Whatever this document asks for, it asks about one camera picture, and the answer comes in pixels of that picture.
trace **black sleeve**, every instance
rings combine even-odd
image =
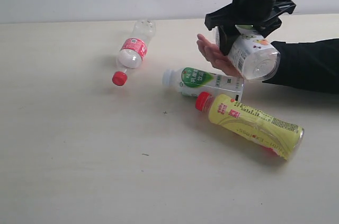
[[[339,39],[313,43],[273,42],[281,60],[264,83],[314,92],[339,93]]]

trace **human hand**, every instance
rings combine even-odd
[[[209,42],[202,34],[198,34],[198,49],[209,61],[213,68],[220,69],[228,76],[241,77],[240,72],[233,66],[227,56],[224,56],[216,44]]]

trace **white bottle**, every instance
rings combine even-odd
[[[122,86],[128,79],[130,69],[138,68],[147,53],[148,45],[156,33],[154,21],[139,20],[135,23],[129,39],[123,44],[116,58],[117,71],[112,78],[113,83]]]
[[[177,71],[166,70],[163,75],[163,85],[185,96],[198,97],[200,93],[208,92],[213,96],[226,94],[240,101],[244,80],[187,67]]]
[[[252,26],[236,26],[241,36],[234,42],[228,58],[246,80],[267,80],[276,73],[280,53]]]

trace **clear plastic bottle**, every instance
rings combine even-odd
[[[234,42],[228,58],[246,80],[267,80],[276,73],[280,53],[250,25],[236,26],[241,36]],[[216,31],[219,45],[219,32]]]
[[[151,20],[139,20],[135,23],[129,39],[123,44],[116,58],[117,71],[113,83],[122,86],[128,79],[130,69],[136,69],[147,53],[148,45],[156,33],[156,25]]]
[[[163,75],[163,85],[185,96],[198,97],[202,92],[209,92],[214,96],[224,93],[240,101],[244,80],[186,67],[177,71],[166,70]]]
[[[225,94],[213,97],[203,92],[195,108],[207,113],[211,123],[270,148],[284,159],[291,159],[304,136],[302,127],[281,121]]]

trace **yellow bottle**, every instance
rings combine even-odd
[[[292,156],[304,136],[302,127],[281,121],[225,94],[212,97],[211,94],[203,92],[197,98],[195,107],[208,113],[211,123],[271,148],[286,160]]]

